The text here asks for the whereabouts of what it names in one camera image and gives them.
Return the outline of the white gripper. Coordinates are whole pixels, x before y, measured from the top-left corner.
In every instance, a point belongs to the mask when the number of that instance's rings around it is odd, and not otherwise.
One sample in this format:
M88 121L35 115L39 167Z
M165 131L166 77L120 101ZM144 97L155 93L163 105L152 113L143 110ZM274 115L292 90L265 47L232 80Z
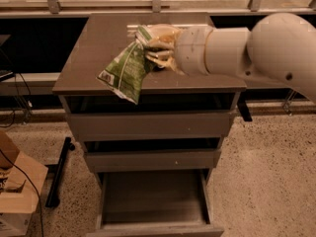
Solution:
M145 52L145 57L159 67L171 69L183 75L208 75L205 65L205 48L211 26L192 26L182 31L173 25L158 24L144 26L149 39L146 48L173 49Z

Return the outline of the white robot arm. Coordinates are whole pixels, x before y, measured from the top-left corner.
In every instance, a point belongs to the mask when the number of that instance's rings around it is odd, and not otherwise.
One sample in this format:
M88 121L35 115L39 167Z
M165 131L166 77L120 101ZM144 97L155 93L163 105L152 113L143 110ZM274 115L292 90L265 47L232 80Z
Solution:
M316 29L303 18L276 13L253 29L156 25L145 57L187 75L227 75L281 83L316 102Z

